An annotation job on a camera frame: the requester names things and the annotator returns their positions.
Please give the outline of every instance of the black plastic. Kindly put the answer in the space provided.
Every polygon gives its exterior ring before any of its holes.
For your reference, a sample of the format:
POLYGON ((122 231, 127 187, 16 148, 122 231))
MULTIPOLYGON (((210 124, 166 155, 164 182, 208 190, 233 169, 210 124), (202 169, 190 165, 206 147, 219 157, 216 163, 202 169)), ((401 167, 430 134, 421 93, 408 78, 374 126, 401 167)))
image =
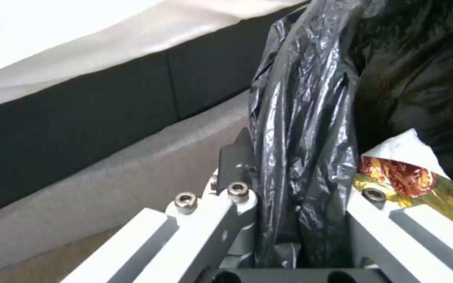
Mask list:
POLYGON ((359 0, 315 0, 269 33, 250 90, 257 267, 350 266, 345 209, 356 172, 358 77, 343 54, 361 13, 359 0))
POLYGON ((216 193, 219 195, 233 182, 244 182, 251 187, 253 158, 253 144, 248 129, 244 128, 234 143, 223 146, 219 151, 216 193))
POLYGON ((275 22, 250 90, 257 266, 350 265, 357 149, 412 127, 453 178, 453 0, 313 0, 275 22))

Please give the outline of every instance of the white metal bar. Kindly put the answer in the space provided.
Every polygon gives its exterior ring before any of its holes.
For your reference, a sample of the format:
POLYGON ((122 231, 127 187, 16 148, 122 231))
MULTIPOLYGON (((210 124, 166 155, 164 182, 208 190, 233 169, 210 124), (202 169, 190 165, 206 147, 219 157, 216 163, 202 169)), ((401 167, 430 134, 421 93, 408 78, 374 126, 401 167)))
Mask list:
POLYGON ((453 270, 453 221, 426 204, 392 211, 389 216, 453 270))
POLYGON ((352 190, 347 212, 356 263, 367 257, 393 282, 452 282, 453 270, 352 190))
POLYGON ((217 196, 210 196, 201 205, 137 276, 135 283, 191 283, 205 268, 219 266, 240 229, 237 208, 217 196))
POLYGON ((132 282, 177 229, 173 217, 145 208, 62 283, 132 282))

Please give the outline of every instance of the hex socket bolt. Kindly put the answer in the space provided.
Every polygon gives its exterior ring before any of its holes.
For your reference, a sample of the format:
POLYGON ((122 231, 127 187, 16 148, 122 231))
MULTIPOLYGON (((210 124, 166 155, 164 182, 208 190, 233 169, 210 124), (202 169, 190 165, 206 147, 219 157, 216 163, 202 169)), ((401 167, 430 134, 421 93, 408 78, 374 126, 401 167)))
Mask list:
POLYGON ((241 202, 245 202, 249 199, 249 188, 244 182, 230 183, 227 190, 228 198, 236 204, 240 204, 241 202))
POLYGON ((386 197, 383 191, 374 188, 365 188, 361 191, 361 195, 363 195, 363 197, 365 197, 376 208, 382 209, 384 207, 386 197))
POLYGON ((176 210, 181 214, 190 214, 197 208, 197 196, 192 192, 182 192, 174 199, 176 210))

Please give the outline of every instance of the bolt head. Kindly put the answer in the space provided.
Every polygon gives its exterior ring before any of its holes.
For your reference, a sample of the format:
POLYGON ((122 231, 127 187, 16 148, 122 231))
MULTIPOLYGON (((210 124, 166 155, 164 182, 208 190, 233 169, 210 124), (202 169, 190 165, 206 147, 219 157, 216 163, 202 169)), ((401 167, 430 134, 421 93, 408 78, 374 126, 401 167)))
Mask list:
POLYGON ((176 210, 181 214, 190 214, 197 208, 197 196, 192 192, 182 192, 174 199, 176 210))
POLYGON ((228 185, 228 198, 239 204, 249 199, 249 188, 244 182, 233 182, 228 185))

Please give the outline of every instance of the gray metal part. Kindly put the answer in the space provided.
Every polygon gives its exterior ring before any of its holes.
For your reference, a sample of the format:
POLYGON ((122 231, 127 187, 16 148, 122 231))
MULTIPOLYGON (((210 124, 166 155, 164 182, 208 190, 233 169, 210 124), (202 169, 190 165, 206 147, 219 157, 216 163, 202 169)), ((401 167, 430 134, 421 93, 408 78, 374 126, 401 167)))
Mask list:
POLYGON ((228 255, 242 256, 252 253, 255 246, 255 223, 242 228, 237 235, 232 247, 228 250, 228 255))
POLYGON ((232 283, 388 283, 379 269, 218 269, 204 274, 197 283, 225 282, 221 272, 231 272, 239 280, 232 283))

